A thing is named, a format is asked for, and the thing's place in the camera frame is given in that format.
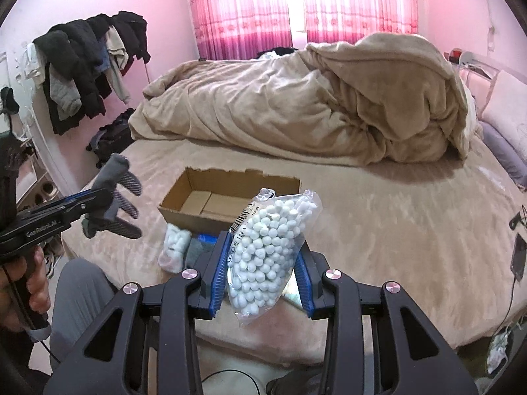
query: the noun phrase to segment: open cardboard box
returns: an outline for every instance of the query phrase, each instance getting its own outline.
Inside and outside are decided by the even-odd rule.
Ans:
[[[277,196],[298,194],[300,180],[262,171],[186,168],[159,205],[167,223],[195,234],[228,230],[262,188]]]

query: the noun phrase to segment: sheer curtain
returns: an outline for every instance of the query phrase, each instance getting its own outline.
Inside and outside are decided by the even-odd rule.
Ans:
[[[372,33],[417,34],[417,0],[305,0],[308,42],[355,43]]]
[[[190,0],[200,57],[251,59],[292,46],[286,0]]]

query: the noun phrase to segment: silver screw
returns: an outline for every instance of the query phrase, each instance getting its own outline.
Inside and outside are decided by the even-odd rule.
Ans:
[[[138,289],[139,289],[138,285],[134,284],[133,282],[130,282],[126,284],[125,286],[123,286],[123,292],[125,294],[133,294],[137,292]]]
[[[342,273],[340,270],[337,270],[337,269],[326,270],[326,278],[328,279],[340,279],[341,276],[342,276]]]
[[[388,282],[386,284],[386,290],[392,294],[395,294],[401,290],[401,286],[397,282]]]
[[[194,279],[196,276],[198,276],[198,271],[194,269],[186,269],[183,270],[181,276],[183,276],[185,279]]]

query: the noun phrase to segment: ribbed blue pad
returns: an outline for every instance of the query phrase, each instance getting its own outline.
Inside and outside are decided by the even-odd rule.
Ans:
[[[294,275],[297,280],[298,293],[300,294],[302,308],[306,311],[307,315],[312,318],[315,312],[313,287],[302,254],[298,255],[297,260],[294,263]]]
[[[223,295],[225,294],[225,284],[227,282],[227,258],[229,257],[229,249],[232,242],[233,235],[228,233],[225,242],[223,243],[218,267],[216,267],[216,272],[214,273],[214,279],[212,280],[209,312],[213,317],[215,317],[216,312],[220,310]]]

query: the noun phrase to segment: curtain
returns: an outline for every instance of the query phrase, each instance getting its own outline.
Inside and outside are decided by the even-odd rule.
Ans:
[[[308,42],[355,43],[372,33],[417,33],[417,0],[305,0]]]
[[[190,0],[199,55],[251,59],[292,46],[286,0]]]

